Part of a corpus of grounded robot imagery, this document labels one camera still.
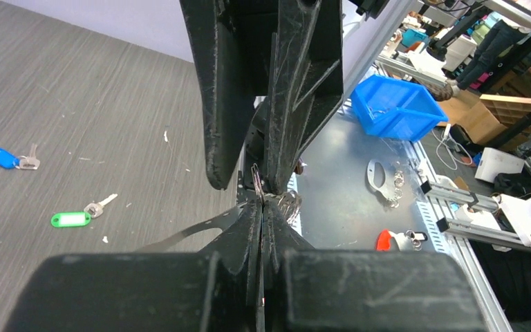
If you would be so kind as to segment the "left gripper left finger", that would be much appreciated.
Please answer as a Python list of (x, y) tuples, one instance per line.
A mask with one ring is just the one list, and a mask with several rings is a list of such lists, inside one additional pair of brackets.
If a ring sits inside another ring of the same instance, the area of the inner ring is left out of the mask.
[(262, 221), (262, 203), (248, 201), (231, 226), (201, 250), (211, 254), (202, 330), (263, 330)]

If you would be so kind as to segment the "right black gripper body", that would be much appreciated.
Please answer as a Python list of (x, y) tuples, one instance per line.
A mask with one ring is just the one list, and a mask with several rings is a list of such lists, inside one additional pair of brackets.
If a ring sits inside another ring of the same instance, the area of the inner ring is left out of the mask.
[(270, 93), (270, 74), (306, 57), (320, 1), (220, 1), (219, 19), (233, 34), (252, 94)]

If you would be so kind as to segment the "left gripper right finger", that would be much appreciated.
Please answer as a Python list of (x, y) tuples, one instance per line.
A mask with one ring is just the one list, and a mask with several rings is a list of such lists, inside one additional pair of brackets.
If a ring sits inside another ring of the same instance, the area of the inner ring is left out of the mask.
[(292, 296), (288, 293), (286, 256), (310, 250), (310, 245), (287, 223), (276, 203), (263, 207), (262, 262), (266, 331), (288, 331)]

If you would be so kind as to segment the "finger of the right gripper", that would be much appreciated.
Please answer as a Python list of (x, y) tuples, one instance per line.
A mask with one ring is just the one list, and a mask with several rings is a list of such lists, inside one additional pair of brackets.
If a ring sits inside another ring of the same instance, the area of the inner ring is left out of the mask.
[(300, 153), (343, 96), (341, 1), (279, 1), (262, 177), (285, 192)]
[(201, 90), (210, 185), (228, 187), (253, 116), (235, 1), (181, 1)]

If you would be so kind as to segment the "metal keyring holder plate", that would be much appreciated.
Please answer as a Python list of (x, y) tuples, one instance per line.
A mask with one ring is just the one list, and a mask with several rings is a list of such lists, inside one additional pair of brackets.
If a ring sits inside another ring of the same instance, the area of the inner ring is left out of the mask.
[[(302, 235), (301, 218), (299, 212), (301, 207), (301, 196), (298, 194), (297, 190), (297, 175), (296, 173), (293, 173), (288, 181), (288, 191), (286, 193), (281, 196), (267, 194), (265, 197), (277, 204), (278, 208), (282, 211), (284, 217), (286, 218), (287, 224), (299, 235)], [(242, 173), (239, 171), (238, 187), (236, 192), (237, 204), (234, 207), (206, 221), (189, 226), (188, 228), (185, 228), (184, 230), (181, 230), (180, 232), (177, 232), (162, 241), (151, 243), (140, 249), (137, 249), (136, 252), (167, 252), (177, 243), (199, 232), (204, 232), (211, 229), (219, 229), (221, 232), (225, 232), (231, 227), (232, 224), (236, 222), (247, 202), (254, 197), (254, 191), (243, 184)]]

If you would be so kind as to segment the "green tagged key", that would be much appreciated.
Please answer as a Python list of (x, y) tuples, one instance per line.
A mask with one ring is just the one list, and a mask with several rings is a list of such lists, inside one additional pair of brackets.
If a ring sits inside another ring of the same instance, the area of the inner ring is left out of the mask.
[(117, 197), (118, 194), (113, 193), (102, 201), (89, 203), (82, 212), (60, 212), (54, 214), (50, 219), (50, 224), (54, 228), (78, 228), (87, 226), (93, 219), (102, 216), (104, 208)]

